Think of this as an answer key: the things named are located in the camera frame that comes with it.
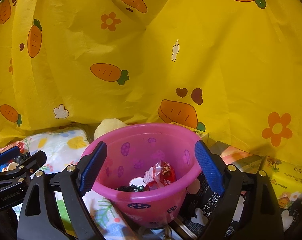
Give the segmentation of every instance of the yellow fabric backdrop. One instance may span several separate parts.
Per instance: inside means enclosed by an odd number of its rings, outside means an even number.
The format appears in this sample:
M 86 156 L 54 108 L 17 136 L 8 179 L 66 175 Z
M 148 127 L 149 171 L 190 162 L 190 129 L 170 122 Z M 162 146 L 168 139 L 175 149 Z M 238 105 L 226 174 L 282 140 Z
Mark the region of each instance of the yellow fabric backdrop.
M 104 118 L 302 165 L 301 3 L 2 0 L 0 146 Z

